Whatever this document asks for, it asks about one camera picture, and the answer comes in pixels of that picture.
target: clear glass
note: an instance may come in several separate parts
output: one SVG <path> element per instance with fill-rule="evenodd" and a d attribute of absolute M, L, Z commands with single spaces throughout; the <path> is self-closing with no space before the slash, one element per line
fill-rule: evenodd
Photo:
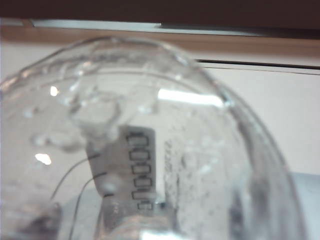
<path fill-rule="evenodd" d="M 264 126 L 168 44 L 76 43 L 1 97 L 1 239 L 306 239 Z"/>

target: thin black wire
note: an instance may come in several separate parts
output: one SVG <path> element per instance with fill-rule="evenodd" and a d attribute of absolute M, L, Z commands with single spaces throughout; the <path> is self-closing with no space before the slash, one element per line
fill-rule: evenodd
<path fill-rule="evenodd" d="M 68 176 L 68 174 L 75 169 L 77 166 L 79 166 L 80 164 L 86 162 L 87 160 L 90 161 L 92 159 L 95 159 L 97 157 L 99 157 L 100 154 L 97 153 L 95 155 L 89 156 L 88 158 L 82 159 L 81 161 L 78 161 L 75 165 L 73 165 L 72 167 L 70 167 L 70 169 L 63 175 L 63 177 L 61 178 L 61 180 L 59 181 L 58 185 L 55 187 L 55 190 L 53 191 L 52 195 L 51 195 L 51 200 L 55 197 L 55 195 L 57 194 L 58 189 L 60 188 L 61 184 L 63 183 L 63 181 L 66 179 L 66 177 Z"/>
<path fill-rule="evenodd" d="M 75 210 L 74 210 L 74 214 L 73 214 L 73 220 L 72 220 L 72 226 L 71 226 L 71 230 L 70 230 L 70 234 L 69 234 L 69 240 L 72 239 L 72 235 L 74 234 L 74 228 L 75 228 L 75 223 L 77 221 L 77 214 L 78 214 L 78 208 L 79 208 L 79 203 L 80 203 L 80 200 L 81 200 L 81 196 L 82 196 L 82 193 L 84 192 L 86 186 L 94 179 L 98 178 L 98 177 L 101 177 L 101 176 L 104 176 L 106 175 L 107 173 L 106 172 L 102 172 L 102 173 L 99 173 L 97 175 L 95 175 L 93 178 L 91 178 L 90 180 L 88 180 L 82 187 L 82 190 L 78 196 L 78 199 L 76 201 L 76 205 L 75 205 Z"/>

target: transparent dome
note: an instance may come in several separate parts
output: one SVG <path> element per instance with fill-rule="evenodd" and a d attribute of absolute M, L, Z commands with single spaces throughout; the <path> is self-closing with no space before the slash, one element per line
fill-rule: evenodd
<path fill-rule="evenodd" d="M 306 239 L 264 126 L 170 45 L 83 41 L 1 97 L 1 239 Z"/>

